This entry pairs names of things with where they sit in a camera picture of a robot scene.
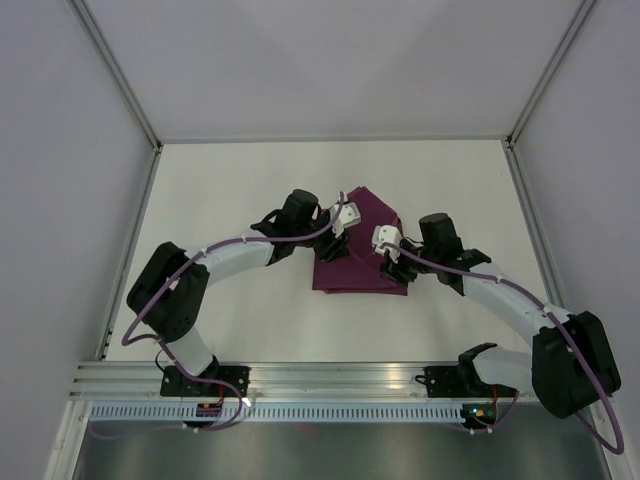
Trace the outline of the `purple cloth napkin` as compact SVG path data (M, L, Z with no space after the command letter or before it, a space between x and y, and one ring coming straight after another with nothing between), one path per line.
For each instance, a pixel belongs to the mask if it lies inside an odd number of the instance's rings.
M384 278L384 258L374 252L371 240L377 226L402 230L397 212L365 186L347 194L361 214L361 221L347 229L348 255L331 262L314 260L312 289L326 294L370 293L406 296L407 288Z

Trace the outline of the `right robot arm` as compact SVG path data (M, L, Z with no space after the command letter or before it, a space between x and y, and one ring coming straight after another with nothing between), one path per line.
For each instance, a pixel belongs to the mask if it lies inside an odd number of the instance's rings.
M460 296L484 307L523 339L527 353L486 342L461 353L456 381L468 396L493 386L532 394L564 419L611 396L621 377L601 320L548 304L509 278L478 249L467 249L445 213L420 219L416 242L391 225L375 228L372 245L383 256L383 277L408 286L433 274Z

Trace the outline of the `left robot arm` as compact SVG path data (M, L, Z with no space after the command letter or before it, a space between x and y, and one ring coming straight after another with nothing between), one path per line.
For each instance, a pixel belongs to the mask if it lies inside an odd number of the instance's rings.
M348 230L361 213L345 194L323 208L318 198L295 189L240 235L195 249L172 242L158 246L131 287L127 306L136 314L121 343L151 339L183 374L195 395L206 396L218 384L219 362L196 327L206 290L245 271L274 265L297 248L311 249L323 262L349 255Z

